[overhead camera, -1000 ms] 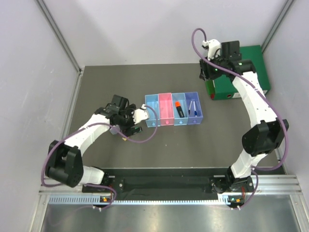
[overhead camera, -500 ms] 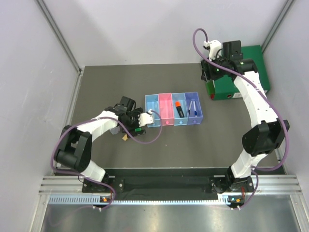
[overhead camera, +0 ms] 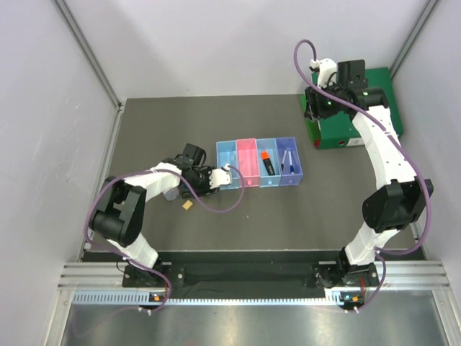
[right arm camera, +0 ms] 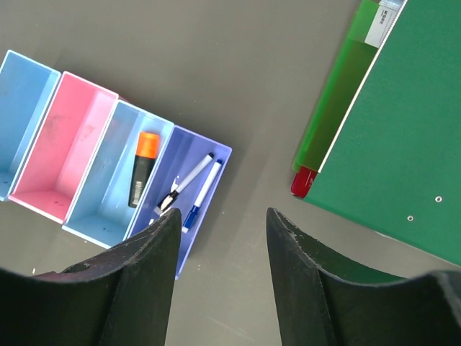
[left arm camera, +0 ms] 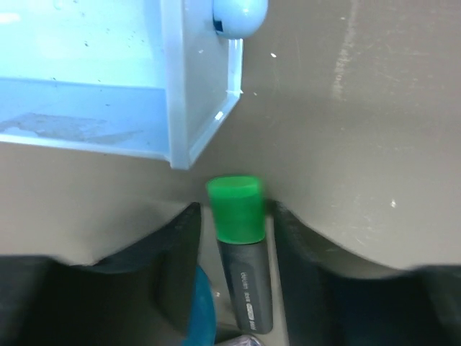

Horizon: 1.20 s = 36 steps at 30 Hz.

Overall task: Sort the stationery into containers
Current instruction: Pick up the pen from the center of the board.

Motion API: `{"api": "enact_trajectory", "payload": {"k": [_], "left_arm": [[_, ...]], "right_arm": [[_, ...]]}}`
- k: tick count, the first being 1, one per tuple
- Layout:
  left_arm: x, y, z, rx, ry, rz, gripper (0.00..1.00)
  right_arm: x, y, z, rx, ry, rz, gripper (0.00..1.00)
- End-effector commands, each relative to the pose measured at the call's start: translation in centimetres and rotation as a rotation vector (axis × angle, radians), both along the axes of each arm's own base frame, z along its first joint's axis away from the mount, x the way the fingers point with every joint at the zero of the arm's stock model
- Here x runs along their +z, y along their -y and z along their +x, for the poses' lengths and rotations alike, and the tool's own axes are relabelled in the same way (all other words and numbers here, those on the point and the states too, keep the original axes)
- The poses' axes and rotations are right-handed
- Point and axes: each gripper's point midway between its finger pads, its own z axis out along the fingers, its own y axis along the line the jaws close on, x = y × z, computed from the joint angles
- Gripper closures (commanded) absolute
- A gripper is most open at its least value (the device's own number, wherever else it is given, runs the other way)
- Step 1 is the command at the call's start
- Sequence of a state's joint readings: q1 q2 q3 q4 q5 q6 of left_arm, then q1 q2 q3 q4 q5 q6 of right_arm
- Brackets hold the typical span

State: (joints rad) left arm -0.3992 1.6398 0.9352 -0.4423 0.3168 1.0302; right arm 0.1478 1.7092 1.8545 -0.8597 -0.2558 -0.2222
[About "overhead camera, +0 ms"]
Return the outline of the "orange highlighter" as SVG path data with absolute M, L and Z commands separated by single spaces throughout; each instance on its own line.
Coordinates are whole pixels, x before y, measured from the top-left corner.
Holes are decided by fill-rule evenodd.
M 262 159 L 262 162 L 263 162 L 263 164 L 264 164 L 264 166 L 266 168 L 267 174 L 269 176 L 275 175 L 274 167 L 272 166 L 272 162 L 271 162 L 269 153 L 267 151 L 262 151 L 261 152 L 261 159 Z

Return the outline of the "pink bin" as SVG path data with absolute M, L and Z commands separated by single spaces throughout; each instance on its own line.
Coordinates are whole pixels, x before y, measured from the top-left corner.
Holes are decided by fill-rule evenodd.
M 238 169 L 243 179 L 244 187 L 258 187 L 260 183 L 260 171 L 258 151 L 255 138 L 238 139 L 236 141 Z

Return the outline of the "purple bin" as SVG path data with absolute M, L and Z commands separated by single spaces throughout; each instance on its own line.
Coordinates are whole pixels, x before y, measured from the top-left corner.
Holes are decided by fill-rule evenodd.
M 300 156 L 294 137 L 276 138 L 281 171 L 280 186 L 299 185 L 303 178 Z

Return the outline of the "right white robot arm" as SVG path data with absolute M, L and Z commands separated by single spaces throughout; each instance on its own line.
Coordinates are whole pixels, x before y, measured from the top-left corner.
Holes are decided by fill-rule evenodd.
M 315 269 L 325 288 L 355 285 L 370 277 L 375 256 L 386 243 L 417 221 L 433 193 L 430 180 L 419 181 L 416 170 L 399 150 L 385 91 L 370 86 L 363 60 L 310 62 L 316 83 L 305 90 L 305 117 L 312 122 L 343 112 L 363 140 L 375 173 L 376 190 L 362 204 L 364 223 L 340 252 L 335 265 Z

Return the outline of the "blue capped white marker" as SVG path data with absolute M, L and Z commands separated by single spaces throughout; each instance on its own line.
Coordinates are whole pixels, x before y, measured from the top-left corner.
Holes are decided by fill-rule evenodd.
M 294 167 L 294 164 L 293 164 L 292 152 L 291 151 L 288 151 L 288 156 L 289 156 L 289 163 L 290 163 L 290 174 L 294 174 L 295 173 L 295 167 Z

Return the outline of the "green highlighter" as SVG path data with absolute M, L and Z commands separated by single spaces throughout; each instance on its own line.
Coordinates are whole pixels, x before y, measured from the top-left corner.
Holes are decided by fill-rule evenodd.
M 214 192 L 198 193 L 197 196 L 193 195 L 191 192 L 184 192 L 181 194 L 182 198 L 204 198 L 206 196 L 214 195 Z

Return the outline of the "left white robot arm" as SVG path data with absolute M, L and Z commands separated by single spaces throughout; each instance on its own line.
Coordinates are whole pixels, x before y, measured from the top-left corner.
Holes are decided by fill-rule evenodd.
M 174 158 L 161 161 L 147 174 L 118 180 L 108 177 L 89 217 L 89 228 L 122 254 L 141 264 L 138 277 L 146 285 L 163 279 L 163 264 L 141 233 L 146 203 L 158 195 L 167 200 L 212 194 L 210 178 L 214 167 L 205 164 L 206 151 L 188 143 Z

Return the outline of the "black capped white marker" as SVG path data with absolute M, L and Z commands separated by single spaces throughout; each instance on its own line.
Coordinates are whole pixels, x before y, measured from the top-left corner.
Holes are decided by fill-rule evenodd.
M 283 155 L 282 155 L 282 159 L 281 159 L 281 162 L 280 162 L 280 167 L 281 167 L 281 172 L 283 172 L 283 169 L 285 167 L 285 159 L 286 159 L 286 155 L 287 155 L 287 150 L 285 149 L 284 152 L 283 152 Z

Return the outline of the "blue jar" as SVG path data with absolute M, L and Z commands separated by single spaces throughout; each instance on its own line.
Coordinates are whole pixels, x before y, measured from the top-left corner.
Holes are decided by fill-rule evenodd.
M 181 183 L 179 187 L 180 187 L 181 193 L 186 193 L 189 191 L 188 187 L 184 183 Z

